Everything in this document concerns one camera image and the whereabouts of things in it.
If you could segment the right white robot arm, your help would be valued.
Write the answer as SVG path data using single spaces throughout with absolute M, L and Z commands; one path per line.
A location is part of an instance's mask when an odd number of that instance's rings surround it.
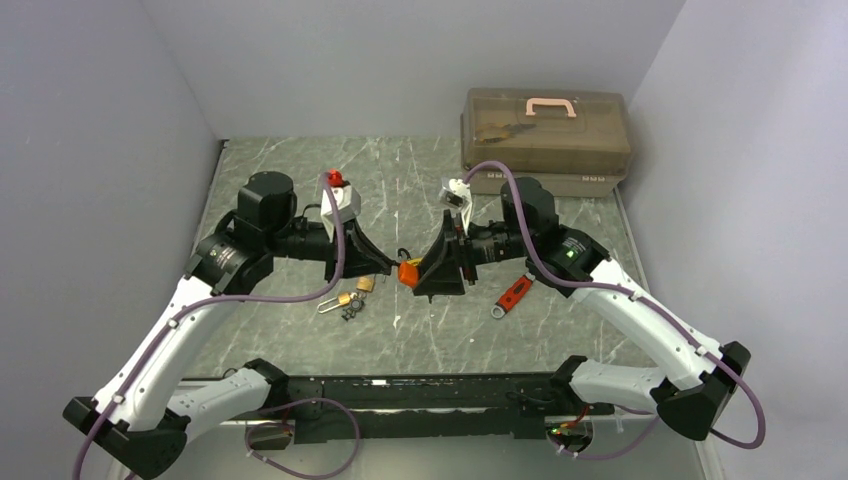
M 569 357 L 550 380 L 560 413 L 574 415 L 597 403 L 630 407 L 701 441 L 715 433 L 734 393 L 750 393 L 743 379 L 749 350 L 721 343 L 669 312 L 599 242 L 563 225 L 552 194 L 536 179 L 505 182 L 502 219 L 487 225 L 464 220 L 470 199 L 462 181 L 450 180 L 445 198 L 436 240 L 419 263 L 399 268 L 399 281 L 414 295 L 461 295 L 480 266 L 520 258 L 537 282 L 600 314 L 653 361 L 637 368 Z

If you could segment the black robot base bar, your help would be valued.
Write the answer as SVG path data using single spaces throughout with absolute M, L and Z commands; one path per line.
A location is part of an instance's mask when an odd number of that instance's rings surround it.
M 508 436 L 544 439 L 551 428 L 594 415 L 609 404 L 586 405 L 560 392 L 550 373 L 389 376 L 293 376 L 297 406 L 247 412 L 247 424 L 287 421 L 298 444 L 330 440 Z

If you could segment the orange padlock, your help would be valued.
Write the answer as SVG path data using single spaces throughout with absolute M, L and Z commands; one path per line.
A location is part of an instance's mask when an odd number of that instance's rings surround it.
M 397 250 L 398 266 L 397 278 L 398 281 L 411 289 L 414 289 L 420 280 L 419 266 L 423 260 L 422 257 L 413 257 L 406 248 Z

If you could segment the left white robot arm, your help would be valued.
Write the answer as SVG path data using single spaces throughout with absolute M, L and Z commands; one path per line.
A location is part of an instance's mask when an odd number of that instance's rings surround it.
M 373 274 L 395 261 L 358 223 L 361 199 L 338 171 L 321 175 L 321 218 L 298 213 L 293 180 L 277 171 L 252 175 L 237 203 L 190 256 L 172 298 L 151 331 L 95 395 L 76 397 L 64 418 L 123 465 L 134 479 L 165 473 L 185 447 L 233 417 L 279 417 L 292 399 L 289 376 L 268 361 L 247 362 L 229 376 L 188 394 L 178 392 L 187 369 L 279 258 L 320 262 L 328 287 Z

